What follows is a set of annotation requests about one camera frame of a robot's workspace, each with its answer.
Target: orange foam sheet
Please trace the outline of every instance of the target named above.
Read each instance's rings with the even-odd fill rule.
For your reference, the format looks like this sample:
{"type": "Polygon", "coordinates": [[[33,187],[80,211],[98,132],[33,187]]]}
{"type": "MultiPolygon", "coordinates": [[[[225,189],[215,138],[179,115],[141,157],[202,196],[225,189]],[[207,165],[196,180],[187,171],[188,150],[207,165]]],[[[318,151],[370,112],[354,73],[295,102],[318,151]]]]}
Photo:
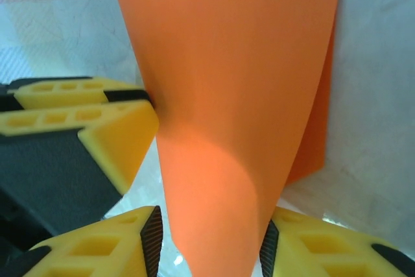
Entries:
{"type": "Polygon", "coordinates": [[[193,276],[250,276],[322,76],[337,0],[119,0],[193,276]]]}
{"type": "Polygon", "coordinates": [[[288,184],[310,175],[324,166],[334,44],[335,24],[333,24],[314,104],[287,179],[288,184]]]}

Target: yellow plastic piece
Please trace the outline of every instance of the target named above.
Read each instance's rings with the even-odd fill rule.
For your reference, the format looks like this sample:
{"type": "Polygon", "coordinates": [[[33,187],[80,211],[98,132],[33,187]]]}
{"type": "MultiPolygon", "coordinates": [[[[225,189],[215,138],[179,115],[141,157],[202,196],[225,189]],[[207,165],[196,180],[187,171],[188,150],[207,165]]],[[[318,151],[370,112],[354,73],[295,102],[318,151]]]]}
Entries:
{"type": "Polygon", "coordinates": [[[273,277],[404,277],[371,247],[386,241],[283,208],[273,277]]]}
{"type": "Polygon", "coordinates": [[[128,114],[80,131],[78,137],[115,188],[125,194],[136,177],[158,125],[151,104],[138,101],[128,114]]]}
{"type": "Polygon", "coordinates": [[[146,100],[0,114],[4,136],[84,128],[79,140],[121,194],[134,181],[158,125],[146,100]]]}
{"type": "MultiPolygon", "coordinates": [[[[52,250],[24,277],[147,276],[140,233],[153,211],[143,207],[42,241],[32,249],[52,250]]],[[[152,232],[162,235],[161,221],[152,232]]],[[[156,249],[150,254],[155,260],[160,256],[156,249]]]]}
{"type": "Polygon", "coordinates": [[[104,90],[132,90],[137,86],[107,78],[45,80],[9,90],[26,110],[107,103],[104,90]]]}

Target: rectangular hole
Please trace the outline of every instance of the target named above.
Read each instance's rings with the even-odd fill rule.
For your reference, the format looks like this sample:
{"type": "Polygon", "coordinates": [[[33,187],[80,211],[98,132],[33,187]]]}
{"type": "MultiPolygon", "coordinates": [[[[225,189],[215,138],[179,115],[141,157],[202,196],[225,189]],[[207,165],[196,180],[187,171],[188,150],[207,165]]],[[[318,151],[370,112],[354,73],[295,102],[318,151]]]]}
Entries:
{"type": "Polygon", "coordinates": [[[62,90],[74,90],[76,88],[77,88],[77,84],[75,83],[66,83],[66,84],[60,85],[60,89],[62,90]]]}
{"type": "Polygon", "coordinates": [[[83,239],[70,253],[72,256],[109,256],[120,241],[114,236],[90,236],[83,239]]]}
{"type": "Polygon", "coordinates": [[[323,267],[330,277],[379,277],[365,264],[333,263],[323,267]]]}
{"type": "Polygon", "coordinates": [[[90,277],[93,269],[83,267],[59,267],[47,272],[45,277],[90,277]]]}
{"type": "Polygon", "coordinates": [[[118,109],[119,111],[125,110],[126,108],[128,108],[128,104],[126,104],[126,105],[119,105],[119,106],[117,107],[117,109],[118,109]]]}
{"type": "Polygon", "coordinates": [[[79,110],[75,115],[77,121],[90,121],[101,116],[101,110],[79,110]]]}
{"type": "Polygon", "coordinates": [[[103,85],[100,82],[86,82],[84,83],[85,89],[101,89],[103,85]]]}
{"type": "Polygon", "coordinates": [[[24,115],[14,116],[7,120],[7,125],[13,128],[23,128],[33,126],[39,116],[38,115],[24,115]]]}
{"type": "Polygon", "coordinates": [[[47,124],[58,124],[64,123],[67,117],[67,113],[49,113],[46,114],[44,123],[47,124]]]}
{"type": "Polygon", "coordinates": [[[38,84],[33,86],[32,91],[34,92],[44,92],[44,91],[52,91],[54,85],[53,84],[38,84]]]}
{"type": "Polygon", "coordinates": [[[315,254],[347,254],[351,248],[347,242],[335,235],[329,234],[307,234],[301,235],[300,239],[311,253],[315,254]]]}
{"type": "Polygon", "coordinates": [[[279,217],[281,217],[281,219],[287,223],[299,223],[302,222],[305,218],[304,215],[289,210],[280,210],[279,217]]]}
{"type": "Polygon", "coordinates": [[[119,221],[121,224],[130,224],[137,221],[137,215],[133,215],[131,217],[127,217],[121,221],[119,221]]]}

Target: black rubber strip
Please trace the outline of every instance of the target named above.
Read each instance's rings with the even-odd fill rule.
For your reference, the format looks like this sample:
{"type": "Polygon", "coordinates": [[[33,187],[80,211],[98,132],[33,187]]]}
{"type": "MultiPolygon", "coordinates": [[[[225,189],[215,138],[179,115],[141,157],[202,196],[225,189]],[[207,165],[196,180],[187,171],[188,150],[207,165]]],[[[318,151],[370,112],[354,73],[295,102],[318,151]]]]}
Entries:
{"type": "Polygon", "coordinates": [[[163,221],[159,206],[154,207],[140,232],[147,277],[157,277],[163,241],[163,221]]]}
{"type": "Polygon", "coordinates": [[[272,277],[277,256],[279,232],[277,226],[271,220],[268,224],[265,237],[259,251],[259,261],[261,262],[263,277],[272,277]]]}
{"type": "Polygon", "coordinates": [[[104,94],[108,99],[108,102],[146,100],[151,103],[150,96],[142,89],[110,90],[104,91],[104,94]]]}
{"type": "Polygon", "coordinates": [[[5,267],[0,268],[0,277],[23,277],[51,250],[49,246],[43,246],[23,253],[5,267]]]}
{"type": "Polygon", "coordinates": [[[407,277],[415,277],[415,261],[399,250],[390,248],[379,243],[374,243],[372,248],[385,260],[399,269],[407,277]]]}

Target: black textured grip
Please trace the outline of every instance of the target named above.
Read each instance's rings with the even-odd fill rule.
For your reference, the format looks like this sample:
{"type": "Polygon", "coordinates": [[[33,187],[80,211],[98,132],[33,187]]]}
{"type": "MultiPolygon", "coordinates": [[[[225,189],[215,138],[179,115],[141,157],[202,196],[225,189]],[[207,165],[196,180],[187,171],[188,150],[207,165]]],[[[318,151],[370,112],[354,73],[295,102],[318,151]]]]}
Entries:
{"type": "Polygon", "coordinates": [[[261,262],[263,277],[272,277],[274,273],[275,259],[277,255],[279,232],[274,222],[268,224],[265,237],[259,251],[259,260],[261,262]]]}
{"type": "Polygon", "coordinates": [[[163,241],[163,221],[161,210],[156,206],[140,233],[145,267],[148,277],[157,277],[160,262],[161,242],[163,241]]]}

